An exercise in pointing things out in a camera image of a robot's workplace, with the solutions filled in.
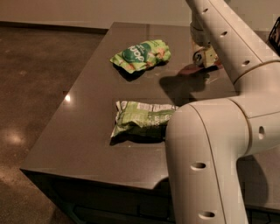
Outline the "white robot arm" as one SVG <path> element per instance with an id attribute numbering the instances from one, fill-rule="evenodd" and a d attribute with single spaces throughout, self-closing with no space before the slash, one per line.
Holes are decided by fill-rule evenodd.
<path id="1" fill-rule="evenodd" d="M 177 224 L 249 224 L 238 158 L 280 141 L 280 59 L 224 0 L 186 0 L 199 43 L 211 44 L 236 95 L 179 108 L 166 130 Z"/>

